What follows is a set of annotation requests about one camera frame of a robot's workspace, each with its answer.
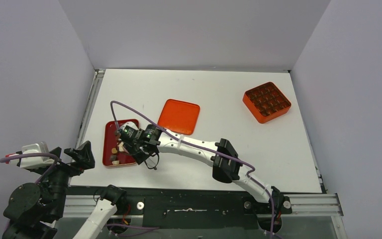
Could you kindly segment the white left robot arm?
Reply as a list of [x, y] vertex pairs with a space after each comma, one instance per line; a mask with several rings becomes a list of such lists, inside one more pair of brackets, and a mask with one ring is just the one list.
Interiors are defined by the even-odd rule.
[[39, 174], [33, 183], [24, 183], [11, 193], [3, 216], [8, 219], [4, 239], [52, 239], [52, 224], [63, 217], [69, 180], [95, 167], [92, 144], [78, 148], [49, 150], [45, 142], [25, 145], [6, 155], [0, 163]]

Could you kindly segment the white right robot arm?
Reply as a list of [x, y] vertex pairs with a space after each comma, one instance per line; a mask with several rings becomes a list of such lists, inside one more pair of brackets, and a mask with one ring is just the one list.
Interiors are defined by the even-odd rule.
[[193, 139], [171, 130], [148, 125], [137, 128], [128, 121], [116, 129], [121, 146], [138, 164], [160, 153], [170, 153], [194, 159], [212, 169], [214, 180], [234, 183], [260, 203], [261, 209], [274, 215], [291, 212], [291, 204], [276, 187], [265, 184], [251, 174], [255, 168], [238, 158], [236, 150], [226, 139], [205, 141]]

